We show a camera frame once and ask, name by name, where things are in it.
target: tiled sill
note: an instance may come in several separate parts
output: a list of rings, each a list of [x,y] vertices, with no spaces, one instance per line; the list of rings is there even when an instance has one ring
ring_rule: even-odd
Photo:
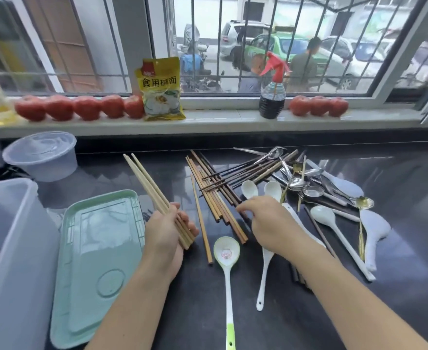
[[[341,118],[295,117],[283,111],[275,120],[267,120],[258,111],[186,111],[180,121],[144,122],[129,118],[84,122],[75,118],[68,122],[46,120],[40,123],[26,121],[0,127],[0,139],[18,138],[46,130],[68,131],[76,136],[190,134],[215,132],[255,131],[326,131],[371,130],[418,127],[421,114],[411,109],[349,110]]]

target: spoon with green handle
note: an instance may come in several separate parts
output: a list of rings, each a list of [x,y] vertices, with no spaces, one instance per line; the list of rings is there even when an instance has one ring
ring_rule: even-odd
[[[234,313],[232,293],[230,292],[230,270],[240,256],[240,244],[232,237],[221,237],[214,243],[214,257],[222,267],[225,276],[225,294],[227,305],[226,350],[235,350]]]

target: plastic tray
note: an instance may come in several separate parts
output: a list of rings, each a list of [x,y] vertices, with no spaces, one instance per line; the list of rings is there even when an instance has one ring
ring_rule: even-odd
[[[132,190],[71,205],[62,223],[50,339],[59,349],[89,341],[141,260],[144,220]]]

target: tomato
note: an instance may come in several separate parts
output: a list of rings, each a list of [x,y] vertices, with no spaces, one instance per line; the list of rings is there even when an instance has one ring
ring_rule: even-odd
[[[133,119],[141,119],[144,117],[143,98],[137,95],[125,99],[125,112]]]
[[[334,97],[329,101],[329,103],[331,107],[329,109],[329,115],[331,117],[340,117],[348,109],[348,102],[340,97]]]
[[[329,99],[324,98],[323,96],[313,97],[310,100],[311,115],[314,115],[316,117],[322,117],[324,114],[326,114],[329,111],[329,108],[330,108],[329,102],[330,102]]]
[[[44,101],[35,96],[24,96],[22,99],[15,101],[15,111],[30,121],[42,121],[45,119]]]
[[[80,96],[74,99],[73,109],[83,120],[97,120],[100,117],[100,100],[92,96]]]
[[[311,109],[310,99],[305,96],[296,96],[290,101],[290,111],[297,117],[304,117]]]
[[[54,95],[44,101],[45,111],[57,121],[67,121],[73,117],[73,101],[68,97]]]
[[[112,119],[124,116],[124,100],[119,95],[105,96],[100,101],[102,111]]]

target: black countertop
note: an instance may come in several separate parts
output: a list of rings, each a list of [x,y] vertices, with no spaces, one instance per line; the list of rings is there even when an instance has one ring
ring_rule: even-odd
[[[199,225],[191,172],[185,161],[187,154],[178,151],[136,155],[165,196],[181,202],[181,208]],[[233,150],[204,154],[217,170],[251,158],[250,154]],[[332,231],[325,226],[322,230],[345,267],[428,341],[428,144],[310,147],[307,154],[315,163],[327,160],[329,173],[360,185],[374,199],[373,210],[391,224],[389,236],[378,243],[378,269],[374,273],[377,280],[371,284],[366,283]],[[78,164],[78,170],[64,180],[39,183],[39,198],[46,208],[62,209],[99,194],[133,189],[143,212],[153,211],[151,200],[121,154],[81,154]],[[205,200],[199,201],[211,247],[221,236],[234,236],[229,226],[215,222]],[[302,209],[299,215],[316,234],[306,212]],[[264,310],[256,310],[262,251],[240,216],[235,212],[234,216],[250,238],[241,247],[240,258],[231,272],[237,347],[344,349],[318,300],[302,285],[292,282],[289,263],[280,256],[275,256],[269,266]],[[357,248],[358,224],[341,217],[337,217],[337,224]],[[202,238],[198,237],[185,253],[182,269],[172,282],[153,349],[219,350],[225,347],[225,332],[223,271],[216,262],[208,266]],[[46,348],[53,349],[50,343]]]

